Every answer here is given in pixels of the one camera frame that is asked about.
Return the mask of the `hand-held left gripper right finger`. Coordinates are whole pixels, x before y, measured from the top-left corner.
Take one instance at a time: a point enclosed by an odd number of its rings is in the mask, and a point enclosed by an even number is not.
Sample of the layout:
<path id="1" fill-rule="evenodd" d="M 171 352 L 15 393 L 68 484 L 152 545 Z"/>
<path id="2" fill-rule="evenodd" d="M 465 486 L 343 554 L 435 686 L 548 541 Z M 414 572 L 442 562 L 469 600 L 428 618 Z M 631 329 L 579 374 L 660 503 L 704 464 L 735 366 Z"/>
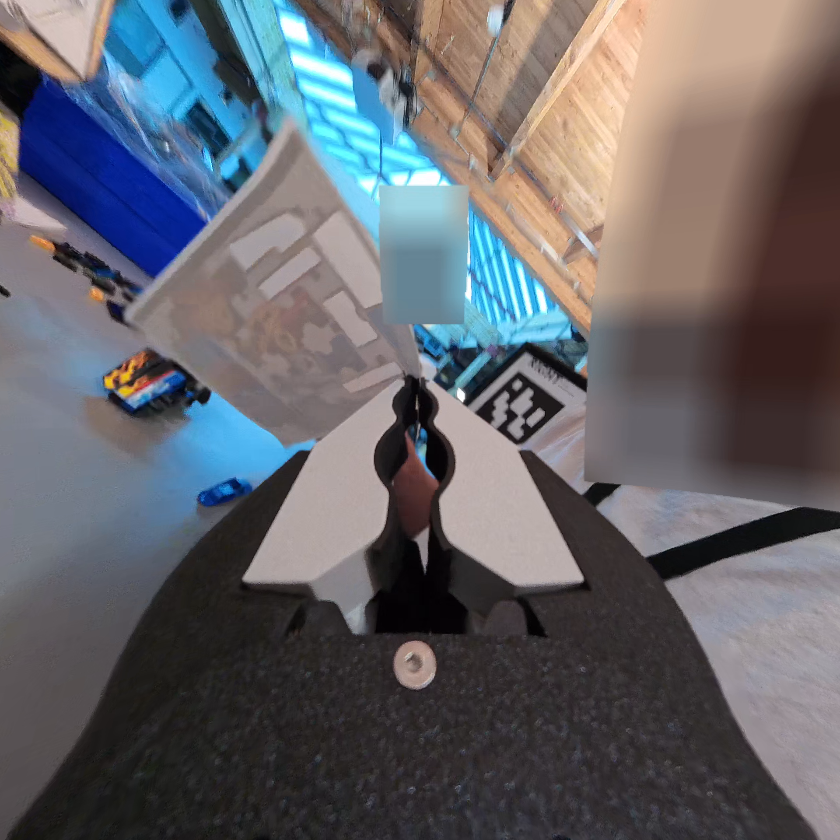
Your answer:
<path id="1" fill-rule="evenodd" d="M 435 384 L 420 381 L 413 441 L 438 481 L 427 532 L 424 619 L 433 634 L 465 634 L 493 612 L 529 630 L 521 602 L 585 586 L 523 453 Z"/>

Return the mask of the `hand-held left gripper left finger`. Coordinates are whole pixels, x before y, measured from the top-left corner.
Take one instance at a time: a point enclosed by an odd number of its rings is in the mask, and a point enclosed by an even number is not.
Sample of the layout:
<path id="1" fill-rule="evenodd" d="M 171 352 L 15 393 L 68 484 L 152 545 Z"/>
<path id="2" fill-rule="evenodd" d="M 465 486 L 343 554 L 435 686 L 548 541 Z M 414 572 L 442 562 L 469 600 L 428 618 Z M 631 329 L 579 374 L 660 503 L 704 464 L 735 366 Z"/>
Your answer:
<path id="1" fill-rule="evenodd" d="M 302 595 L 335 604 L 353 634 L 371 632 L 370 603 L 390 584 L 393 564 L 376 559 L 375 544 L 390 516 L 389 466 L 375 451 L 395 430 L 405 443 L 407 408 L 420 380 L 405 377 L 316 443 L 244 573 L 253 591 Z"/>

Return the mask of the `lego sticker sheet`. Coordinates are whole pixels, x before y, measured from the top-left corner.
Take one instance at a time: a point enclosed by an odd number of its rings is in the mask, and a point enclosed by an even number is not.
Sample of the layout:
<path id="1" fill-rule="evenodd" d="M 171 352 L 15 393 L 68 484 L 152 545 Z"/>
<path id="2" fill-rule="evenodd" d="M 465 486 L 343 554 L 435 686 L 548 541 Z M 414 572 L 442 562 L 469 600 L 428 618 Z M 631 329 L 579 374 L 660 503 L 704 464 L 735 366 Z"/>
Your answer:
<path id="1" fill-rule="evenodd" d="M 126 311 L 151 348 L 284 446 L 419 378 L 385 322 L 380 208 L 286 117 L 255 174 Z"/>

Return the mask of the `small blue lego piece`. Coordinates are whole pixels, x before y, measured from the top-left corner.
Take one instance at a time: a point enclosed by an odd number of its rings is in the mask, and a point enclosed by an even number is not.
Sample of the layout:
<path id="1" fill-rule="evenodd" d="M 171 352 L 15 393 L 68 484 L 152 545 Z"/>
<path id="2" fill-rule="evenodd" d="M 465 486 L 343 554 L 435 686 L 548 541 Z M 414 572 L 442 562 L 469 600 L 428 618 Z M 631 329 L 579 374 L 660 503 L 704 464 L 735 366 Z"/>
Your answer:
<path id="1" fill-rule="evenodd" d="M 196 503 L 202 508 L 216 508 L 247 497 L 253 491 L 249 481 L 234 477 L 200 491 Z"/>

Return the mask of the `pile of black lego pins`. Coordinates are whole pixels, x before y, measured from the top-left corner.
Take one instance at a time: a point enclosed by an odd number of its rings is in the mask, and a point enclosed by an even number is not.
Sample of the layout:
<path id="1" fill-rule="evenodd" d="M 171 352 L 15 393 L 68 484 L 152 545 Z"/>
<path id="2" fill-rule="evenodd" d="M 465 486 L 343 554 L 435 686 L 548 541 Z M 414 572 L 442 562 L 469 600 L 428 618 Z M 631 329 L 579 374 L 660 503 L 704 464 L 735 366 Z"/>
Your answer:
<path id="1" fill-rule="evenodd" d="M 104 305 L 110 319 L 120 324 L 127 323 L 126 309 L 143 291 L 141 286 L 99 257 L 87 251 L 81 252 L 67 242 L 60 243 L 36 235 L 30 235 L 28 240 L 46 251 L 53 261 L 87 278 L 91 297 Z"/>

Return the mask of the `person's right hand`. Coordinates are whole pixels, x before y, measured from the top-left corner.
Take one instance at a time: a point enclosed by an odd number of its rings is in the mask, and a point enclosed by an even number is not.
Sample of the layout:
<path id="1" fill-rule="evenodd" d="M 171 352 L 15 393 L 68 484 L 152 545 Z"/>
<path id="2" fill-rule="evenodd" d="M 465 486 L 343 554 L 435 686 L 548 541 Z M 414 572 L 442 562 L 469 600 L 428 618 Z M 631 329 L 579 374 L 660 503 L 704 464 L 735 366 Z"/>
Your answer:
<path id="1" fill-rule="evenodd" d="M 415 540 L 430 526 L 438 480 L 426 468 L 414 441 L 404 434 L 406 458 L 392 482 L 396 512 L 404 533 Z"/>

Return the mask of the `framed marker sign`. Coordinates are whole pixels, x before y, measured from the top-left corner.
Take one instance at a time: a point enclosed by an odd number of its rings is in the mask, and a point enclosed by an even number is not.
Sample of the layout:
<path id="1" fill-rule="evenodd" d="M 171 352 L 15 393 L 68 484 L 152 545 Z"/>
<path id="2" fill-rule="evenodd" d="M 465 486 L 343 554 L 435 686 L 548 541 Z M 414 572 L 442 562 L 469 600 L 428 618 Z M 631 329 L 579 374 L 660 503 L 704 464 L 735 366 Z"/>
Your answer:
<path id="1" fill-rule="evenodd" d="M 471 382 L 465 405 L 523 448 L 552 422 L 585 404 L 587 380 L 536 343 L 524 343 Z"/>

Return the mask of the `black chest harness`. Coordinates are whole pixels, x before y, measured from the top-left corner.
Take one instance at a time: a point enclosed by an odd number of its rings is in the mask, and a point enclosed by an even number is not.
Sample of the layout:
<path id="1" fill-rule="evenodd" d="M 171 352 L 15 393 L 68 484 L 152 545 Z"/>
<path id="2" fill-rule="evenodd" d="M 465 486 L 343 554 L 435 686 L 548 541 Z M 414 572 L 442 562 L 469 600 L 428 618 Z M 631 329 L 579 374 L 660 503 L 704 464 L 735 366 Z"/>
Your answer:
<path id="1" fill-rule="evenodd" d="M 595 482 L 583 492 L 664 581 L 724 560 L 837 532 L 837 511 Z"/>

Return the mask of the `blue plastic crate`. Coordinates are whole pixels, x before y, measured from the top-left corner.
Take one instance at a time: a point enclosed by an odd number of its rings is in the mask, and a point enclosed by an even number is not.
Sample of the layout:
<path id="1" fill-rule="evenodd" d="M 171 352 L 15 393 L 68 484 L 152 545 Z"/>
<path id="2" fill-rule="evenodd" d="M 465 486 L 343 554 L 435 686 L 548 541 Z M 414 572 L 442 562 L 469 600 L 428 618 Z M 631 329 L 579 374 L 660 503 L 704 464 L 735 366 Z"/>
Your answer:
<path id="1" fill-rule="evenodd" d="M 205 225 L 195 205 L 166 184 L 99 121 L 42 77 L 24 114 L 20 164 L 77 215 L 143 223 L 182 245 Z"/>

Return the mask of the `crinkled plastic bag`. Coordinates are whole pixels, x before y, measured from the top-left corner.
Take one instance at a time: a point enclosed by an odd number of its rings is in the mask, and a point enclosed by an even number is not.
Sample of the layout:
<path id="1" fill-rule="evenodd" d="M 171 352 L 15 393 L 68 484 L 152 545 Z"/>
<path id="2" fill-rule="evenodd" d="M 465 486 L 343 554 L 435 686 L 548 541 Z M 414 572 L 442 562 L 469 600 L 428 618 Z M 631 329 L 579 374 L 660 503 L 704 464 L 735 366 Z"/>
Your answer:
<path id="1" fill-rule="evenodd" d="M 142 83 L 114 59 L 82 82 L 62 81 L 69 99 L 200 214 L 214 215 L 229 192 L 207 162 L 198 138 L 155 104 Z"/>

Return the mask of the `ceiling projector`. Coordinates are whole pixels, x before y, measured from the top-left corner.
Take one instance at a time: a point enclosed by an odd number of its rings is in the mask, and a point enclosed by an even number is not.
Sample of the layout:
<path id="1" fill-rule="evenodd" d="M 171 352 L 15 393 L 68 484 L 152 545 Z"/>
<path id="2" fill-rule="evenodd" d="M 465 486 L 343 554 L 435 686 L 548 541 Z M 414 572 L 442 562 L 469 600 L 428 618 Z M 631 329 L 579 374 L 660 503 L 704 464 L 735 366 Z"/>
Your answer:
<path id="1" fill-rule="evenodd" d="M 384 144 L 394 145 L 415 117 L 413 84 L 377 49 L 358 50 L 350 68 L 359 113 L 379 130 Z"/>

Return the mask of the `instruction board on stand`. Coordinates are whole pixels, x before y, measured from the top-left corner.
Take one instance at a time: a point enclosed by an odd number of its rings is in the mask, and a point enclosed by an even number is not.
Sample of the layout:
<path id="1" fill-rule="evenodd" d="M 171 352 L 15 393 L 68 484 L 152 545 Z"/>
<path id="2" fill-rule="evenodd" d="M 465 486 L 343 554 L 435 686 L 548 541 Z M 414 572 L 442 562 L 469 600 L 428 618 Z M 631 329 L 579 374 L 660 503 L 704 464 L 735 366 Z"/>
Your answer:
<path id="1" fill-rule="evenodd" d="M 66 83 L 100 67 L 113 1 L 2 1 L 1 40 L 46 75 Z"/>

